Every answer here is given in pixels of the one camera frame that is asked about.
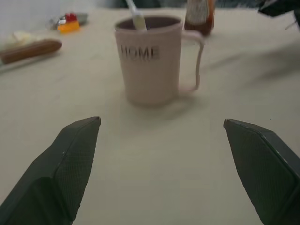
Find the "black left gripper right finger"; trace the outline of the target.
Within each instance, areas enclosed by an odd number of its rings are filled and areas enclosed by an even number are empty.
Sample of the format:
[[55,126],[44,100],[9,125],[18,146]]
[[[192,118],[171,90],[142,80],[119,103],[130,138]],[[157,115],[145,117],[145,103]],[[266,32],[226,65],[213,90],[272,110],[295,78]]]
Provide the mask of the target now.
[[273,131],[224,121],[241,183],[264,225],[300,223],[300,158]]

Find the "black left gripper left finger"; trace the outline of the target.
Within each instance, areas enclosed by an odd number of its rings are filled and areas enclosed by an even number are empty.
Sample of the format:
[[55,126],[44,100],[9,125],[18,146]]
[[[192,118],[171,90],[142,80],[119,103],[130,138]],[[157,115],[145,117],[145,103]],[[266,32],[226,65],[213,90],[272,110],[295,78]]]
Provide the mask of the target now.
[[64,127],[0,206],[2,225],[71,225],[88,184],[101,125],[90,117]]

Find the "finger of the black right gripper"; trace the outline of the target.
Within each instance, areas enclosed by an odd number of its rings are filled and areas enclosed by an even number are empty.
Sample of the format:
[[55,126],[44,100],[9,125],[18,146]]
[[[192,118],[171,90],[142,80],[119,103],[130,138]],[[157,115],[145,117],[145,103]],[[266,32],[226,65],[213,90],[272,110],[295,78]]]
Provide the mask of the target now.
[[263,0],[259,4],[258,12],[267,16],[276,17],[298,10],[299,8],[299,0]]

